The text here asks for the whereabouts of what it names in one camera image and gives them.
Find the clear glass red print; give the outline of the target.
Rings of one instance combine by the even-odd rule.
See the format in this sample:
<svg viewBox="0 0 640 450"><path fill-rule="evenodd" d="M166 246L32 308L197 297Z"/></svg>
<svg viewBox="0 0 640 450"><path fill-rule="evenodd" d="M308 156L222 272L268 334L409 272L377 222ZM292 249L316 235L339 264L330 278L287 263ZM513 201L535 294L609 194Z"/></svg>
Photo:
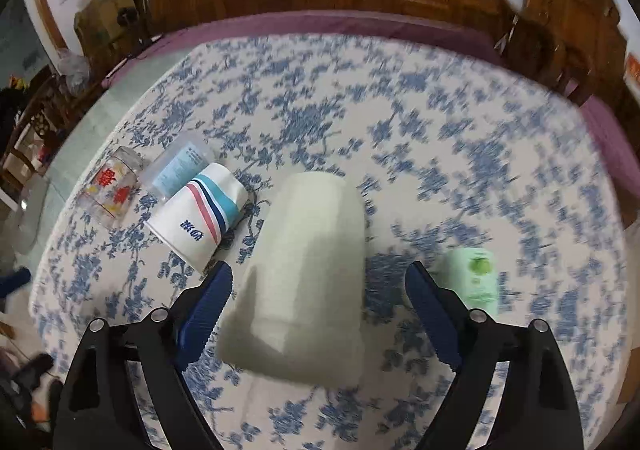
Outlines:
<svg viewBox="0 0 640 450"><path fill-rule="evenodd" d="M81 208L103 227L116 226L128 210L143 164L134 150L118 147L82 188L78 196Z"/></svg>

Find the purple under tablecloth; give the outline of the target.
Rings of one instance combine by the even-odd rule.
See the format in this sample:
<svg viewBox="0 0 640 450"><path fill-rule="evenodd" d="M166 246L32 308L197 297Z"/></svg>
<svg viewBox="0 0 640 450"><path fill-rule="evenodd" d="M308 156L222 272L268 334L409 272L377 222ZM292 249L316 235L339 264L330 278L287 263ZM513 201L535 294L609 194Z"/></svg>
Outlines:
<svg viewBox="0 0 640 450"><path fill-rule="evenodd" d="M470 28L382 12L290 11L224 19L170 32L137 57L127 61L103 86L119 82L141 61L233 37L329 33L391 38L435 46L502 66L491 39ZM582 105L590 134L603 155L605 167L616 184L634 196L639 194L639 161L613 112L598 98Z"/></svg>

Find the small green yogurt cup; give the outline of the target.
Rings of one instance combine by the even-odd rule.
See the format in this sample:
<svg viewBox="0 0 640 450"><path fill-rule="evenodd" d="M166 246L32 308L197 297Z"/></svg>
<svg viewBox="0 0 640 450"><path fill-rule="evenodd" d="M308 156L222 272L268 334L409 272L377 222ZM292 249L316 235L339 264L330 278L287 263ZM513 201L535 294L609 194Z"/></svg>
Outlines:
<svg viewBox="0 0 640 450"><path fill-rule="evenodd" d="M483 309L496 318L499 306L498 271L494 254L484 248L454 248L436 266L436 282L454 291L468 309Z"/></svg>

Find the cream white ceramic cup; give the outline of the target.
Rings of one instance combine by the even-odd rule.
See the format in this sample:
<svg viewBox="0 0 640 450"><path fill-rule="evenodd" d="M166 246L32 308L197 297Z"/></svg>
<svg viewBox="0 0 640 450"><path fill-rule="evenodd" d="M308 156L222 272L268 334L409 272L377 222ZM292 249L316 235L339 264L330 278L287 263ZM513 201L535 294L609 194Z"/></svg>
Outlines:
<svg viewBox="0 0 640 450"><path fill-rule="evenodd" d="M222 318L218 359L288 382L357 385L364 266L366 218L356 188L327 173L289 176Z"/></svg>

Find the blue floral tablecloth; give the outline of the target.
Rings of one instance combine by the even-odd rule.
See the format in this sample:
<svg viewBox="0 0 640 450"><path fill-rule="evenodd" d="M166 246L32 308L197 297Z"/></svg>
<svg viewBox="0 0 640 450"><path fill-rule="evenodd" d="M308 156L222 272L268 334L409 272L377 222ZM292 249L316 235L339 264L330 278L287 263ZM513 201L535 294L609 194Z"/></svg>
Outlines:
<svg viewBox="0 0 640 450"><path fill-rule="evenodd" d="M183 132L206 141L250 195L218 251L235 274L292 174L348 179L367 214L361 382L274 382L207 347L186 382L227 448L411 448L452 375L402 275L458 246L495 254L502 322L550 324L594 447L626 366L626 256L612 182L574 104L430 47L336 35L221 40L151 87L84 177L119 147L152 160Z"/></svg>

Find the white striped paper cup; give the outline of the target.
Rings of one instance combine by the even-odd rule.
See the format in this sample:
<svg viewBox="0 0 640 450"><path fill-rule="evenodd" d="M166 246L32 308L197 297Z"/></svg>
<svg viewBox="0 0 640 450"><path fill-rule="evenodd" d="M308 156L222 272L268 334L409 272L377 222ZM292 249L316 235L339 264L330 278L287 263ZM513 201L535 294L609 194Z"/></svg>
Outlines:
<svg viewBox="0 0 640 450"><path fill-rule="evenodd" d="M199 274L241 216L245 187L226 166L209 164L146 223L168 248Z"/></svg>

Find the clear plastic cup blue label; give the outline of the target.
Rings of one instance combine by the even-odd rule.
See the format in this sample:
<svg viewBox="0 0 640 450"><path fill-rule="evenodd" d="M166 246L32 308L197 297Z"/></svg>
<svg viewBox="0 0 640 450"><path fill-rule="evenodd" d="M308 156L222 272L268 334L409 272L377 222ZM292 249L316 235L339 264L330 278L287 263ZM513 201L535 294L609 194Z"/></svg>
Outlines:
<svg viewBox="0 0 640 450"><path fill-rule="evenodd" d="M142 170L140 184L157 203L163 203L214 161L214 150L200 136L182 132Z"/></svg>

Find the dark wooden chair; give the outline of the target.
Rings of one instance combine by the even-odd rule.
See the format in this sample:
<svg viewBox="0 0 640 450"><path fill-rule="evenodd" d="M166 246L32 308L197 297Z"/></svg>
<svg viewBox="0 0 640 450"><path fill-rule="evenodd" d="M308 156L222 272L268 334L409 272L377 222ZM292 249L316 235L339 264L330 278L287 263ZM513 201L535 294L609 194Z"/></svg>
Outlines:
<svg viewBox="0 0 640 450"><path fill-rule="evenodd" d="M101 82L90 83L79 96L66 90L62 77L40 74L26 90L27 103L1 151L1 183L11 196L22 191L32 175L43 175L63 142L104 93ZM33 132L46 148L46 156L35 166L21 148Z"/></svg>

